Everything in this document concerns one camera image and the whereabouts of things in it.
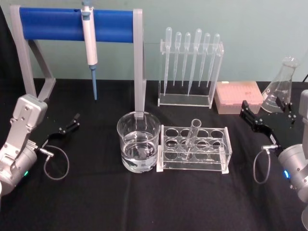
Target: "plastic transfer pipette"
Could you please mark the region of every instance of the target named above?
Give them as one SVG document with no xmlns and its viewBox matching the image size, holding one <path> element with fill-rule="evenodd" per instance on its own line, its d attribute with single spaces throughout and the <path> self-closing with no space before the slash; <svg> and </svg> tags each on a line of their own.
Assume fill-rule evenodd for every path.
<svg viewBox="0 0 308 231">
<path fill-rule="evenodd" d="M 183 68 L 182 68 L 182 86 L 184 82 L 184 76 L 185 76 L 185 70 L 186 70 L 186 63 L 187 63 L 187 55 L 188 55 L 188 49 L 191 44 L 191 34 L 189 32 L 185 35 L 185 42 L 184 42 L 184 61 L 183 61 Z"/>
<path fill-rule="evenodd" d="M 179 58 L 179 51 L 181 46 L 181 38 L 182 34 L 181 32 L 177 32 L 175 35 L 175 54 L 174 54 L 174 65 L 173 65 L 173 85 L 175 83 L 175 78 L 177 76 L 177 68 L 178 68 L 178 58 Z"/>
<path fill-rule="evenodd" d="M 196 59 L 197 59 L 198 49 L 199 49 L 199 46 L 200 46 L 201 36 L 202 36 L 202 30 L 197 29 L 196 33 L 194 35 L 192 69 L 191 69 L 191 76 L 189 78 L 187 95 L 189 95 L 189 92 L 191 91 L 191 88 L 192 88 L 194 68 L 196 66 Z"/>
<path fill-rule="evenodd" d="M 164 78 L 164 95 L 167 89 L 167 81 L 168 81 L 168 69 L 169 69 L 169 55 L 170 55 L 170 47 L 171 47 L 171 39 L 172 39 L 172 29 L 171 27 L 167 27 L 166 29 L 166 64 L 165 64 L 165 78 Z"/>
<path fill-rule="evenodd" d="M 83 0 L 82 5 L 84 8 L 81 10 L 83 35 L 86 44 L 87 62 L 92 73 L 92 84 L 94 99 L 97 100 L 96 91 L 96 64 L 97 64 L 97 52 L 96 52 L 96 39 L 95 39 L 95 27 L 93 7 L 90 7 L 90 0 Z"/>
<path fill-rule="evenodd" d="M 207 77 L 206 87 L 208 87 L 208 83 L 210 82 L 210 78 L 211 78 L 211 75 L 212 75 L 213 66 L 214 66 L 214 60 L 215 60 L 215 54 L 216 54 L 216 50 L 218 48 L 219 40 L 220 40 L 220 35 L 219 34 L 215 34 L 213 45 L 212 45 L 212 58 L 211 58 L 211 62 L 210 62 L 210 68 L 208 70 L 208 77 Z"/>
<path fill-rule="evenodd" d="M 211 39 L 211 35 L 209 33 L 206 33 L 204 35 L 204 40 L 203 40 L 203 54 L 202 54 L 202 59 L 201 59 L 198 87 L 200 86 L 200 82 L 201 82 L 201 79 L 202 79 L 203 69 L 204 69 L 204 64 L 205 64 L 205 58 L 206 58 L 207 49 L 208 49 L 208 46 L 209 46 L 209 43 L 210 43 L 210 39 Z"/>
</svg>

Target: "transparent plastic stand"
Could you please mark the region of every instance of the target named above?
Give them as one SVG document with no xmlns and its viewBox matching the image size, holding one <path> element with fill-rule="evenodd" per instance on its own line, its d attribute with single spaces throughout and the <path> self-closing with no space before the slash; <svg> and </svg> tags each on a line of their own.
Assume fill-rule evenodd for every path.
<svg viewBox="0 0 308 231">
<path fill-rule="evenodd" d="M 177 46 L 177 48 L 176 43 L 171 43 L 171 46 L 170 43 L 171 41 L 168 41 L 166 45 L 163 40 L 160 42 L 158 106 L 183 105 L 211 108 L 224 54 L 222 42 L 209 43 L 206 49 L 202 42 L 197 45 L 192 42 L 189 43 L 188 50 L 185 49 L 185 46 L 187 47 L 185 42 L 180 43 L 180 47 Z"/>
<path fill-rule="evenodd" d="M 189 130 L 162 125 L 156 171 L 193 169 L 229 173 L 232 148 L 227 127 L 200 128 L 194 147 L 187 152 L 184 145 Z"/>
</svg>

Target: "clear acrylic rack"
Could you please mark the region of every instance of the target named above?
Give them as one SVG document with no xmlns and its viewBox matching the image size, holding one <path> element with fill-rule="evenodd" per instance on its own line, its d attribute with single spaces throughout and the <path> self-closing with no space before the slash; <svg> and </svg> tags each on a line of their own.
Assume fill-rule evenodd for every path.
<svg viewBox="0 0 308 231">
<path fill-rule="evenodd" d="M 179 51 L 176 50 L 175 42 L 171 43 L 170 55 L 167 71 L 167 88 L 164 93 L 165 69 L 166 69 L 166 43 L 160 42 L 160 80 L 158 90 L 158 106 L 160 105 L 183 105 L 183 106 L 202 106 L 212 107 L 216 82 L 219 76 L 220 66 L 224 54 L 223 43 L 209 43 L 208 48 L 204 49 L 203 43 L 200 43 L 197 53 L 195 52 L 195 43 L 189 44 L 187 52 L 186 69 L 183 71 L 185 48 L 182 38 Z M 175 59 L 178 53 L 177 68 L 175 69 Z M 205 64 L 201 71 L 202 59 L 205 55 Z M 192 78 L 191 89 L 189 89 L 189 80 Z"/>
<path fill-rule="evenodd" d="M 186 152 L 183 147 L 189 129 L 162 125 L 156 171 L 193 169 L 228 173 L 232 154 L 228 128 L 200 128 L 195 146 Z"/>
</svg>

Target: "black table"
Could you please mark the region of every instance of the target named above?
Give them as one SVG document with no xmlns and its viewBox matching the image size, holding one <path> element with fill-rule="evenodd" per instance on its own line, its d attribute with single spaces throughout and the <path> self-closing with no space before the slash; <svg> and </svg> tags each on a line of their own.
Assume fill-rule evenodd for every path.
<svg viewBox="0 0 308 231">
<path fill-rule="evenodd" d="M 259 83 L 261 90 L 267 84 Z M 296 110 L 304 89 L 308 84 L 293 83 Z M 2 80 L 0 90 L 2 145 L 24 89 Z M 194 118 L 204 127 L 227 126 L 233 150 L 230 173 L 127 171 L 116 124 L 134 108 L 133 82 L 98 80 L 95 103 L 90 80 L 57 80 L 46 116 L 65 122 L 81 114 L 79 131 L 61 146 L 70 158 L 69 175 L 63 181 L 48 179 L 43 173 L 46 157 L 39 154 L 27 177 L 2 198 L 0 231 L 304 230 L 301 212 L 306 205 L 289 188 L 275 155 L 268 182 L 258 185 L 253 180 L 253 160 L 260 146 L 269 144 L 264 135 L 253 133 L 238 115 L 218 115 L 215 105 L 157 107 L 157 81 L 148 81 L 146 91 L 145 110 L 166 126 L 188 127 Z M 295 126 L 303 131 L 301 119 Z M 258 176 L 264 177 L 265 155 L 257 167 Z"/>
</svg>

